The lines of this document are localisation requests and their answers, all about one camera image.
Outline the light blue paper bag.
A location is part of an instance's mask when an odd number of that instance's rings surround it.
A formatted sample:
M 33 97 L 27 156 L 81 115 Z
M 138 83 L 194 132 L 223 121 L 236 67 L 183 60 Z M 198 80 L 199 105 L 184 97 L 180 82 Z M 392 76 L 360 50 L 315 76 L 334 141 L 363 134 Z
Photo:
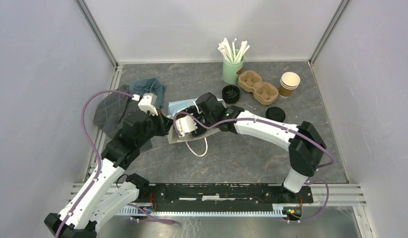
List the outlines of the light blue paper bag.
M 169 103 L 169 117 L 172 119 L 179 119 L 185 116 L 190 116 L 192 119 L 200 119 L 201 123 L 204 124 L 205 120 L 203 118 L 203 110 L 198 108 L 197 104 L 197 99 L 188 99 L 188 100 L 182 100 L 182 101 L 176 101 L 176 102 L 170 102 Z M 188 149 L 197 157 L 203 157 L 207 154 L 208 151 L 208 141 L 207 137 L 216 134 L 220 132 L 218 128 L 213 128 L 213 129 L 206 129 L 202 127 L 198 122 L 197 124 L 197 129 L 191 133 L 187 133 L 186 136 L 184 137 L 179 137 L 177 134 L 176 128 L 173 126 L 169 130 L 169 134 L 167 136 L 168 142 L 170 144 L 175 144 L 175 143 L 186 143 Z M 198 154 L 195 152 L 191 146 L 189 145 L 190 141 L 195 141 L 195 140 L 200 140 L 203 139 L 205 143 L 205 149 L 204 152 L 201 154 Z

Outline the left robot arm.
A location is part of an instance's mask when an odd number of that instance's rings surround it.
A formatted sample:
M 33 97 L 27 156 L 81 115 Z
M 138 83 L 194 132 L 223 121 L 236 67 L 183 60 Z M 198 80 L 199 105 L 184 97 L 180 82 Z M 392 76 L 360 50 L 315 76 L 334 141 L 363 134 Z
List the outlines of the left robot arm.
M 57 238 L 94 238 L 113 216 L 132 201 L 149 197 L 146 180 L 128 177 L 117 191 L 103 196 L 139 156 L 141 147 L 155 136 L 166 136 L 173 120 L 161 111 L 156 114 L 136 110 L 128 113 L 123 127 L 105 146 L 98 165 L 72 201 L 59 213 L 50 213 L 45 225 Z

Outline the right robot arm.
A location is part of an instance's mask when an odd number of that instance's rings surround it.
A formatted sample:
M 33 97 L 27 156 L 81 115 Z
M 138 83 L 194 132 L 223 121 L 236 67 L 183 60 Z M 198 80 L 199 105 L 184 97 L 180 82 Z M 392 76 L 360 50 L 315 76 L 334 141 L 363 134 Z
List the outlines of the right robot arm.
M 293 202 L 300 196 L 305 182 L 312 177 L 327 147 L 315 127 L 267 119 L 236 105 L 225 106 L 212 93 L 205 93 L 183 109 L 195 124 L 194 137 L 217 128 L 223 132 L 252 136 L 281 147 L 289 154 L 290 169 L 282 183 L 280 196 Z

